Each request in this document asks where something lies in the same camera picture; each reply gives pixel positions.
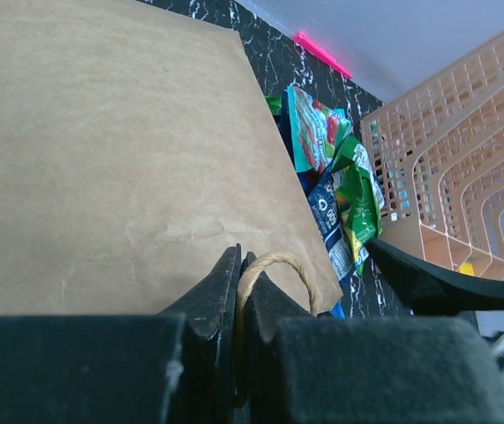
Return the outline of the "brown paper bag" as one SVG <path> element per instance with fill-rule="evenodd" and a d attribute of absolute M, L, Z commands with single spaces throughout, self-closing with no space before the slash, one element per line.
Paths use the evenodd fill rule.
<path fill-rule="evenodd" d="M 0 316 L 158 314 L 240 246 L 314 318 L 341 297 L 235 31 L 136 1 L 0 1 Z"/>

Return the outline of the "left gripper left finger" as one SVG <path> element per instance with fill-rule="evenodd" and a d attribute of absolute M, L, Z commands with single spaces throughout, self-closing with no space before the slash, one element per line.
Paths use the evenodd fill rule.
<path fill-rule="evenodd" d="M 158 314 L 0 316 L 0 423 L 230 423 L 240 246 Z"/>

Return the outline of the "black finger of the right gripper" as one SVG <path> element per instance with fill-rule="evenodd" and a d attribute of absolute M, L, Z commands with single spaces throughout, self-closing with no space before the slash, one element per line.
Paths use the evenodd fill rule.
<path fill-rule="evenodd" d="M 504 311 L 504 281 L 444 269 L 379 238 L 371 239 L 365 248 L 398 299 L 416 315 Z"/>

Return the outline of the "small blue snack packet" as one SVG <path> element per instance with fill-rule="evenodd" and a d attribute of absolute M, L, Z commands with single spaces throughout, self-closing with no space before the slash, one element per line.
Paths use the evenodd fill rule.
<path fill-rule="evenodd" d="M 334 305 L 334 307 L 329 311 L 329 313 L 335 318 L 339 318 L 339 319 L 345 318 L 345 313 L 343 311 L 341 302 L 337 302 Z"/>

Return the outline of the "green white snack bag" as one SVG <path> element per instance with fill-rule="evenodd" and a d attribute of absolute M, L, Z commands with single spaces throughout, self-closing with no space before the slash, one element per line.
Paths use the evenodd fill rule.
<path fill-rule="evenodd" d="M 331 163 L 330 176 L 342 227 L 350 242 L 355 272 L 362 276 L 368 257 L 365 244 L 382 233 L 380 211 L 385 200 L 369 155 L 357 138 L 344 139 Z"/>

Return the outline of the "teal red candy bag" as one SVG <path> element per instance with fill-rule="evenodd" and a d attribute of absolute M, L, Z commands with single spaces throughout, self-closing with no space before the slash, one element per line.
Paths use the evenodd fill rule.
<path fill-rule="evenodd" d="M 330 109 L 296 85 L 287 87 L 293 163 L 297 172 L 321 174 L 352 131 L 342 109 Z"/>

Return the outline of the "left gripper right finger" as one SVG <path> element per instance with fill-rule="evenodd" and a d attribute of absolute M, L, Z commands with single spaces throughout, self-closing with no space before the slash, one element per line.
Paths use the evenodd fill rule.
<path fill-rule="evenodd" d="M 459 318 L 314 318 L 268 276 L 244 312 L 250 423 L 504 423 L 487 342 Z"/>

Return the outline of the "blue white snack bag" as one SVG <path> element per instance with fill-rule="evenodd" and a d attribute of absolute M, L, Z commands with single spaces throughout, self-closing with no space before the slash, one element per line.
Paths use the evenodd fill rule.
<path fill-rule="evenodd" d="M 325 171 L 307 200 L 337 279 L 344 285 L 350 282 L 355 265 L 350 242 L 342 228 L 333 183 L 330 172 Z"/>

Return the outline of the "green Chuba cassava chips bag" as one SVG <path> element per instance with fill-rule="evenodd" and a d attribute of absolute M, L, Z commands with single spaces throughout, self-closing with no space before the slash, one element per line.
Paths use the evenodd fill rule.
<path fill-rule="evenodd" d="M 282 98 L 275 95 L 266 95 L 265 99 L 267 101 L 268 108 L 270 109 L 270 113 L 274 117 L 280 116 L 282 113 Z"/>

